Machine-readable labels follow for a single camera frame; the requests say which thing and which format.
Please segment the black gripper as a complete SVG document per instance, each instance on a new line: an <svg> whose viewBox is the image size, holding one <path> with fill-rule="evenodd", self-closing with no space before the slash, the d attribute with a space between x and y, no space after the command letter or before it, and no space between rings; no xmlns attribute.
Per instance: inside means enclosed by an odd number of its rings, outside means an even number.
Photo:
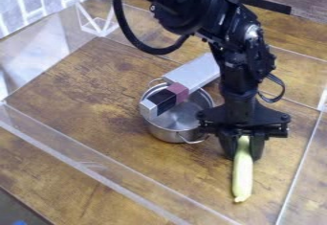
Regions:
<svg viewBox="0 0 327 225"><path fill-rule="evenodd" d="M286 138L290 115L266 107L256 95L223 95L225 103L198 112L199 130L206 133L219 133L225 156L233 160L238 148L239 136L231 132L242 132L252 136L250 151L253 159L261 159L266 138Z"/></svg>

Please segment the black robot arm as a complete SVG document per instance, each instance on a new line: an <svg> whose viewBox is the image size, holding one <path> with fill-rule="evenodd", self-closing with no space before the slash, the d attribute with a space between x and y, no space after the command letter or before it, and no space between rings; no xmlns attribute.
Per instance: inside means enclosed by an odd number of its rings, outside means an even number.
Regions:
<svg viewBox="0 0 327 225"><path fill-rule="evenodd" d="M238 141L250 137L250 155L262 157L265 142L285 138L289 133L289 114L265 106L282 98L268 98L258 91L266 79L284 81L273 74L277 56L265 42L256 13L239 0L147 0L151 12L163 28L178 34L175 43L165 48L145 44L130 27L123 0L113 0L118 23L134 46L151 55L178 50L190 36L199 36L211 48L222 72L221 91L225 104L199 111L199 129L217 135L225 156L237 155Z"/></svg>

